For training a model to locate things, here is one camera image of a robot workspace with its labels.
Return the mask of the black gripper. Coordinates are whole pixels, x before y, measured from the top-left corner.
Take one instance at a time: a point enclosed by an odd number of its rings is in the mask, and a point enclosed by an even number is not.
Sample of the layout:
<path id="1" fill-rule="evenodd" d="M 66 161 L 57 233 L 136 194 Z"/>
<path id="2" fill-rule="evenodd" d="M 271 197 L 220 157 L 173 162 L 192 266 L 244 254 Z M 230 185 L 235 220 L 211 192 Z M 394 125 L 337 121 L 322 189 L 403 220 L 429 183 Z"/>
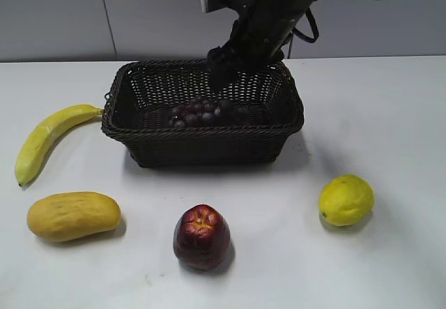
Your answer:
<path id="1" fill-rule="evenodd" d="M 238 13 L 228 41 L 209 51 L 210 88 L 221 93 L 238 79 L 238 71 L 255 73 L 283 59 L 297 22 L 317 0 L 255 0 Z"/>

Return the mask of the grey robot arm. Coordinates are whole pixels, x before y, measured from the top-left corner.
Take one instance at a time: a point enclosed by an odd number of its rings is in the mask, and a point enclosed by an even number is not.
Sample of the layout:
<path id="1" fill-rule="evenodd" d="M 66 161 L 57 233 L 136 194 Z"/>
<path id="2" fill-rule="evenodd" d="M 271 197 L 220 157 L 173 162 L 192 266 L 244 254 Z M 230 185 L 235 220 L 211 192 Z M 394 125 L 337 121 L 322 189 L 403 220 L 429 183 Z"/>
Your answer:
<path id="1" fill-rule="evenodd" d="M 242 72 L 255 74 L 280 62 L 282 47 L 298 37 L 315 43 L 318 27 L 310 6 L 317 0 L 201 0 L 204 13 L 228 8 L 238 14 L 228 41 L 208 52 L 210 86 L 221 92 Z"/>

